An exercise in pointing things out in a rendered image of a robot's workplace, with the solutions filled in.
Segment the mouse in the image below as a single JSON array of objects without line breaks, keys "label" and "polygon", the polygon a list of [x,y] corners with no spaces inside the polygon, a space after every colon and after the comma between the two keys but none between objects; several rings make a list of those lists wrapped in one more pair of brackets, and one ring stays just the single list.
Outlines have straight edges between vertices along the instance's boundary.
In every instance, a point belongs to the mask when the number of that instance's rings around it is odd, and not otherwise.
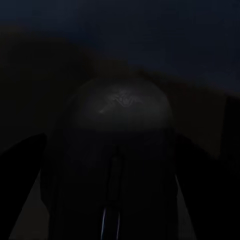
[{"label": "mouse", "polygon": [[177,135],[167,96],[148,79],[83,84],[44,150],[47,240],[178,240]]}]

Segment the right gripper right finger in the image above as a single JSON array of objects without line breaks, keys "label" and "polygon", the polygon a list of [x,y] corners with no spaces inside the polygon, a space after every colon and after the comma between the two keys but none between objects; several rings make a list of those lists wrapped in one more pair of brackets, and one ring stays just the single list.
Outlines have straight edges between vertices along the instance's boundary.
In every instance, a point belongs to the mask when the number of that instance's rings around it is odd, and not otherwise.
[{"label": "right gripper right finger", "polygon": [[240,240],[240,177],[177,135],[176,176],[197,240]]}]

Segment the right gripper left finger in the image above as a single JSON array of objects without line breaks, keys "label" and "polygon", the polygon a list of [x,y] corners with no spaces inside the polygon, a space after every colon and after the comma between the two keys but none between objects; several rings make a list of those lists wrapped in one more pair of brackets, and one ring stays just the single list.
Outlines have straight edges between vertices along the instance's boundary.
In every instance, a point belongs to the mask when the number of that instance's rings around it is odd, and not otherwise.
[{"label": "right gripper left finger", "polygon": [[8,240],[42,168],[45,133],[24,139],[0,154],[0,240]]}]

